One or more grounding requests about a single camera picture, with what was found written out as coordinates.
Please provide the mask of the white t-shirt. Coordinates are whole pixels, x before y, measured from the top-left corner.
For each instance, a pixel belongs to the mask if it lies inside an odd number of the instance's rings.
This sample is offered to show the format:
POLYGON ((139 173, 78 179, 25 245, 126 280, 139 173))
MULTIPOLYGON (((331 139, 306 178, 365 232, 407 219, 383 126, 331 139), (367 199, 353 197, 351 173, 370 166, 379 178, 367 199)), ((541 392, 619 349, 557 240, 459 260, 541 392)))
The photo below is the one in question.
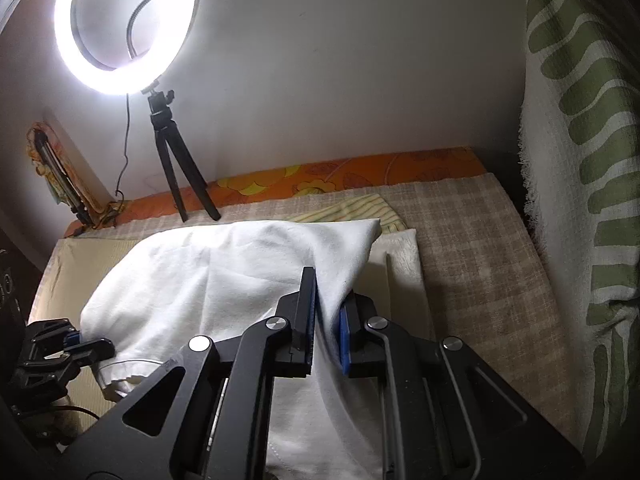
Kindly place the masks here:
POLYGON ((316 272, 320 304, 312 371, 274 386, 267 468, 280 479, 375 479, 382 422, 369 379, 340 363, 338 310, 380 234, 375 220, 247 221, 191 226, 138 243, 106 274, 81 311, 87 339, 114 356, 93 367, 103 395, 118 401, 196 335, 222 341, 269 318, 316 272))

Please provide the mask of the beige plaid blanket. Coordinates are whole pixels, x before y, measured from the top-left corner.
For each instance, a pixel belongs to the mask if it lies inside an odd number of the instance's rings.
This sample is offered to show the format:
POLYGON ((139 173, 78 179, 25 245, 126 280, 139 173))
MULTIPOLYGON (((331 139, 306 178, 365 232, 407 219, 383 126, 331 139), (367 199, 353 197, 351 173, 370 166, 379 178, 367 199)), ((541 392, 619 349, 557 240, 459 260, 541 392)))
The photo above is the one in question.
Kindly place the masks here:
MULTIPOLYGON (((386 186, 376 194, 416 230, 434 337, 460 337, 571 437, 573 387, 558 307, 535 246, 498 180, 483 174, 386 186)), ((335 198, 311 195, 230 206, 211 226, 291 222, 296 214, 363 195, 352 190, 335 198)), ((155 219, 132 222, 115 234, 136 246, 154 234, 190 227, 155 219)))

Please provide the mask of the folded white cloth stack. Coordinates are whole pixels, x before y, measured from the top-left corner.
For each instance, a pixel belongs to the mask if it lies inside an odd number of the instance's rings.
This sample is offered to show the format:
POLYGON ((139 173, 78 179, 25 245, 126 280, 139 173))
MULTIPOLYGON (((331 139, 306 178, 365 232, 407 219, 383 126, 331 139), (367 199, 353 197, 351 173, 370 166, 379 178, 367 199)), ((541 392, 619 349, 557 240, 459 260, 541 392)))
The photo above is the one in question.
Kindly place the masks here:
POLYGON ((434 338, 415 229, 382 234, 376 239, 358 275, 355 292, 371 298, 378 315, 399 324, 412 336, 434 338))

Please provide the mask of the orange floral hanging cloth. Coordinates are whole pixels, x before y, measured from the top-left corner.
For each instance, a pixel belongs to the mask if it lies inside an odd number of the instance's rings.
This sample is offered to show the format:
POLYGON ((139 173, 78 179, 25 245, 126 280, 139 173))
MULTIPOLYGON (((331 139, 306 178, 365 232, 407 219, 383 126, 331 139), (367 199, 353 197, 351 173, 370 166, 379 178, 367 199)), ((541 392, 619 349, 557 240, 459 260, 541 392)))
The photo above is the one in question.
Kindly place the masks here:
POLYGON ((27 156, 58 203, 89 214, 103 214, 111 203, 107 191, 85 156, 64 129, 34 122, 26 133, 27 156))

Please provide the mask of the folded grey black tripod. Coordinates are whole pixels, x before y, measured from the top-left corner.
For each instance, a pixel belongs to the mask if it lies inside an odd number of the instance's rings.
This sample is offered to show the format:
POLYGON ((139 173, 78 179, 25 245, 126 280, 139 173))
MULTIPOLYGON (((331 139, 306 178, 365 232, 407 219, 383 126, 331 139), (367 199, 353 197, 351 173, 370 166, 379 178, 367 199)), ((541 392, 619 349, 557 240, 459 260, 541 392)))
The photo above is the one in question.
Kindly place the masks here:
POLYGON ((34 145, 44 167, 44 176, 60 202, 70 206, 70 210, 84 226, 94 226, 86 204, 73 185, 70 176, 64 169, 61 159, 55 154, 46 133, 35 128, 34 145))

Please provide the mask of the yellow striped sheet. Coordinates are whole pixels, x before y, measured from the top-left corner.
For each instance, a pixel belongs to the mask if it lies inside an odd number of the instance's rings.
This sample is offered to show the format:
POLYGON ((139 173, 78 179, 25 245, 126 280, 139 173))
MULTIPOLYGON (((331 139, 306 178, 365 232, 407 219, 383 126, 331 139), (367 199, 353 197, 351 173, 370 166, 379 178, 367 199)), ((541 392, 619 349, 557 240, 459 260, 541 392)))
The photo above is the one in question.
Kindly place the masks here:
POLYGON ((290 217, 288 221, 314 223, 370 219, 378 219, 383 234, 392 234, 408 229, 400 215, 393 210, 380 194, 376 193, 342 200, 337 204, 316 211, 290 217))

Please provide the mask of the orange floral bed sheet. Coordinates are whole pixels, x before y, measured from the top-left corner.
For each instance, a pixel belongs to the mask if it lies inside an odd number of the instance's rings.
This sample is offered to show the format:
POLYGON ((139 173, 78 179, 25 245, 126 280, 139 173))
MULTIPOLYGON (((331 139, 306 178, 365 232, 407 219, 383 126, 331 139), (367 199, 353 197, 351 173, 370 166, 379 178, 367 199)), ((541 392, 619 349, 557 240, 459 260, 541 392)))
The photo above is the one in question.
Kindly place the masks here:
POLYGON ((487 169, 470 148, 442 148, 310 162, 221 178, 208 185, 215 205, 257 204, 270 200, 329 195, 407 183, 475 178, 487 169))

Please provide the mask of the small black mini tripod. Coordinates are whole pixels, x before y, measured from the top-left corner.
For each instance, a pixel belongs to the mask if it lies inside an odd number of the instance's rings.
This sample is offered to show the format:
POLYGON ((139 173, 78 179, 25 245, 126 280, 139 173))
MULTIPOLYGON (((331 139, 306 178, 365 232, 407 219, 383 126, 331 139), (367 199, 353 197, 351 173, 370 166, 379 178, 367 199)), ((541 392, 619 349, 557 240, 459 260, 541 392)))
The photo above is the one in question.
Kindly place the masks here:
POLYGON ((154 80, 149 87, 142 90, 142 93, 148 99, 157 154, 178 214, 183 222, 189 219, 186 205, 180 192, 180 186, 178 185, 175 168, 172 164, 173 160, 177 162, 191 190, 200 201, 209 218, 219 221, 221 214, 208 194, 207 182, 198 169, 198 165, 186 146, 186 142, 183 141, 177 123, 174 121, 170 104, 175 99, 175 92, 169 90, 165 93, 157 90, 159 83, 158 80, 154 80))

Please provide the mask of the green white patterned curtain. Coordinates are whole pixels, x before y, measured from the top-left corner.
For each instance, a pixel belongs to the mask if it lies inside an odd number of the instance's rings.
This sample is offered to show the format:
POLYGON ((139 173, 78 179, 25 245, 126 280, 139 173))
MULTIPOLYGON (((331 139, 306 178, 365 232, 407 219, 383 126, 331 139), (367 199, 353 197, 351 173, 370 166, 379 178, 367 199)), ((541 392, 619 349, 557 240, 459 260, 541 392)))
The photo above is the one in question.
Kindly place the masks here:
POLYGON ((527 212, 595 460, 639 404, 639 18, 627 0, 525 0, 525 18, 527 212))

